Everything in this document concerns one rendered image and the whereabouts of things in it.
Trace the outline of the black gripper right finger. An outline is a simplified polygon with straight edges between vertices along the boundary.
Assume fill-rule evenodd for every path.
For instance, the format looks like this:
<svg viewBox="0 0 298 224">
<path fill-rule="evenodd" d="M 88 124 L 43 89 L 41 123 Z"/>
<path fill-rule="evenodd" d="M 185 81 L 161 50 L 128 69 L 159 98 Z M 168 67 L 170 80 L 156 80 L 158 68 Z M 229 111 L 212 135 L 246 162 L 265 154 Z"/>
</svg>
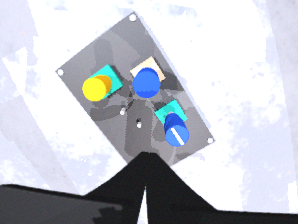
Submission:
<svg viewBox="0 0 298 224">
<path fill-rule="evenodd" d="M 147 224 L 298 224 L 298 213 L 218 210 L 158 154 L 149 153 Z"/>
</svg>

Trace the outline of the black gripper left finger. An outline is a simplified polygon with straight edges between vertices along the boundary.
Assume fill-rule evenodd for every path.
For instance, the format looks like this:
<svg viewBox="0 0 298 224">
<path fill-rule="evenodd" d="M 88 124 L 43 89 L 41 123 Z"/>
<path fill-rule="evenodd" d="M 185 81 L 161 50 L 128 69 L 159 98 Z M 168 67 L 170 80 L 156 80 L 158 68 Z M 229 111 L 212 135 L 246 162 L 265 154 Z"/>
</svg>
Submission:
<svg viewBox="0 0 298 224">
<path fill-rule="evenodd" d="M 149 153 L 141 152 L 86 195 L 0 185 L 0 224 L 138 224 Z"/>
</svg>

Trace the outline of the grey circuit board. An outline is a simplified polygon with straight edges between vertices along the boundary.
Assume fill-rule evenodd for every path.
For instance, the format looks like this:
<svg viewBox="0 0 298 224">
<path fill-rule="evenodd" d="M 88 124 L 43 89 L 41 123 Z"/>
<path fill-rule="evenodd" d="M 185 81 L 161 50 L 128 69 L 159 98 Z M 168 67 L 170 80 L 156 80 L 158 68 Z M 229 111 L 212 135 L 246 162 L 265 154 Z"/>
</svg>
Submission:
<svg viewBox="0 0 298 224">
<path fill-rule="evenodd" d="M 216 141 L 135 11 L 55 72 L 126 163 L 171 167 Z"/>
</svg>

